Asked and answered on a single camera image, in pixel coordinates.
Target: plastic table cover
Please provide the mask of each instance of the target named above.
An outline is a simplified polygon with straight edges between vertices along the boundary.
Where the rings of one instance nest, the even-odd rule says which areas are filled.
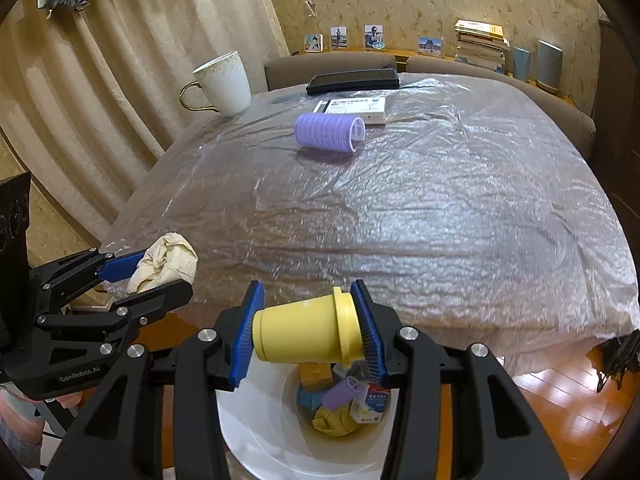
[[[386,96],[385,126],[351,155],[297,145],[319,98]],[[481,341],[511,374],[640,326],[622,228],[587,163],[519,90],[401,74],[398,90],[309,97],[304,86],[214,112],[166,152],[103,251],[184,235],[200,261],[178,315],[210,326],[261,280],[267,306],[362,278],[402,321],[457,348]],[[113,292],[124,294],[124,284]]]

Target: gold mug handle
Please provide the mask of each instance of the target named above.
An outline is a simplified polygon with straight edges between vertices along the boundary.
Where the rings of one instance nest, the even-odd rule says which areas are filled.
[[[184,106],[185,108],[187,108],[187,110],[191,110],[193,112],[197,112],[200,110],[213,110],[214,112],[218,112],[220,113],[220,110],[218,110],[215,106],[203,106],[200,108],[194,108],[192,106],[189,106],[187,103],[184,102],[184,93],[187,91],[187,88],[189,88],[190,86],[197,86],[198,88],[202,89],[202,86],[200,85],[199,81],[191,81],[188,85],[185,85],[182,90],[180,90],[180,104],[182,106]]]

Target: metal screw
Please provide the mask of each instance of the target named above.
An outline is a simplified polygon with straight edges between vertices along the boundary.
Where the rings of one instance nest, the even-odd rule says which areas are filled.
[[[218,332],[216,332],[212,328],[205,328],[198,332],[198,339],[200,339],[200,341],[203,341],[205,343],[213,341],[217,337],[218,337]]]
[[[140,357],[143,353],[145,353],[145,347],[142,345],[131,345],[127,348],[127,355],[129,357]]]
[[[412,326],[403,326],[400,329],[400,337],[407,339],[407,341],[413,341],[414,339],[418,339],[418,331]]]
[[[487,357],[489,355],[489,349],[482,343],[473,343],[471,345],[471,353],[476,357]]]

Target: photograph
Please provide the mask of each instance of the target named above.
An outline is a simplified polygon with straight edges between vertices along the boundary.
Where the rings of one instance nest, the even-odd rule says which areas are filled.
[[[364,47],[380,50],[385,47],[385,40],[382,35],[382,25],[364,26]]]
[[[331,27],[331,48],[347,48],[347,27]]]
[[[442,54],[442,38],[418,37],[418,52],[440,57]]]
[[[322,34],[305,36],[305,52],[322,52]]]

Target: photo frame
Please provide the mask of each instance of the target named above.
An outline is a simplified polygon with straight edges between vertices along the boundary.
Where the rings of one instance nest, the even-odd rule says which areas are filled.
[[[418,53],[425,56],[444,57],[444,38],[418,36]]]
[[[322,34],[307,34],[305,36],[305,52],[318,54],[324,49],[322,44]]]
[[[364,26],[364,48],[383,50],[385,48],[384,28],[382,25]]]
[[[349,43],[347,41],[347,27],[345,25],[336,25],[330,28],[331,50],[347,50]]]

